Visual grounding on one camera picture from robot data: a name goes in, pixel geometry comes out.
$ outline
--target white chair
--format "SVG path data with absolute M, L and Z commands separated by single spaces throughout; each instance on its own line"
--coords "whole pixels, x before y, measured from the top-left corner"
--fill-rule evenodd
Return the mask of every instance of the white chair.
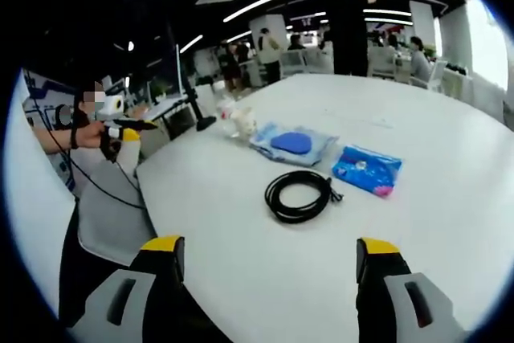
M 425 88 L 431 92 L 443 92 L 443 74 L 447 64 L 447 61 L 438 59 L 432 67 L 432 72 L 427 82 L 411 76 L 410 84 L 418 86 L 419 88 Z
M 370 47 L 368 76 L 392 78 L 396 76 L 395 51 L 391 47 Z
M 302 50 L 282 52 L 280 54 L 280 70 L 282 71 L 283 78 L 308 72 Z
M 250 85 L 253 88 L 261 88 L 264 86 L 263 77 L 260 74 L 259 63 L 256 57 L 246 62 L 240 63 L 239 67 L 241 68 L 241 72 L 243 74 L 248 74 L 250 77 Z
M 134 188 L 139 186 L 137 180 L 124 175 L 118 165 L 102 161 L 90 177 L 113 196 L 145 207 Z M 90 182 L 80 196 L 78 233 L 83 249 L 126 267 L 140 248 L 157 236 L 146 210 L 119 202 Z
M 314 74 L 328 74 L 330 67 L 327 67 L 324 54 L 318 47 L 302 50 L 307 71 Z

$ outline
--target gray cloth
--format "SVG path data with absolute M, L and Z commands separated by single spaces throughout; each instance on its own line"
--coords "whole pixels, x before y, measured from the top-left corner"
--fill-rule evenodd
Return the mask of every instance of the gray cloth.
M 423 82 L 428 82 L 432 67 L 428 63 L 428 59 L 421 51 L 414 51 L 412 53 L 412 60 L 410 62 L 410 72 L 414 78 L 418 78 Z

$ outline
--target standing person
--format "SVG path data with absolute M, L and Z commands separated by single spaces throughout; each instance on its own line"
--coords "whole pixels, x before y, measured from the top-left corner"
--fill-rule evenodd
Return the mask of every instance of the standing person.
M 219 67 L 222 69 L 225 88 L 228 92 L 243 90 L 241 82 L 241 69 L 235 60 L 232 47 L 224 40 L 218 50 Z
M 298 34 L 293 34 L 291 35 L 291 45 L 289 46 L 288 48 L 288 51 L 289 50 L 303 50 L 305 48 L 305 46 L 300 43 L 300 39 L 301 37 L 298 35 Z
M 257 45 L 260 61 L 266 68 L 268 84 L 273 84 L 280 80 L 280 45 L 271 37 L 267 28 L 261 29 L 260 34 Z
M 366 76 L 368 71 L 366 4 L 377 0 L 325 0 L 334 50 L 334 73 Z
M 430 63 L 425 56 L 423 50 L 423 41 L 417 36 L 410 37 L 410 49 L 412 50 L 412 59 L 410 60 L 410 73 L 414 78 L 428 82 L 432 72 Z
M 235 54 L 238 57 L 238 63 L 243 63 L 248 61 L 248 52 L 250 49 L 246 44 L 239 42 L 235 48 Z

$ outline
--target white pillar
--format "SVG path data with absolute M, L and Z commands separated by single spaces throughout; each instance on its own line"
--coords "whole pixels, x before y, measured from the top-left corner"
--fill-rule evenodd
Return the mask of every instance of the white pillar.
M 288 48 L 288 31 L 286 30 L 286 24 L 282 15 L 264 15 L 250 22 L 251 37 L 254 39 L 255 47 L 258 46 L 261 28 L 267 28 L 273 39 L 282 49 L 286 50 Z
M 426 3 L 409 1 L 412 22 L 414 23 L 414 33 L 423 44 L 435 47 L 434 15 L 432 6 Z

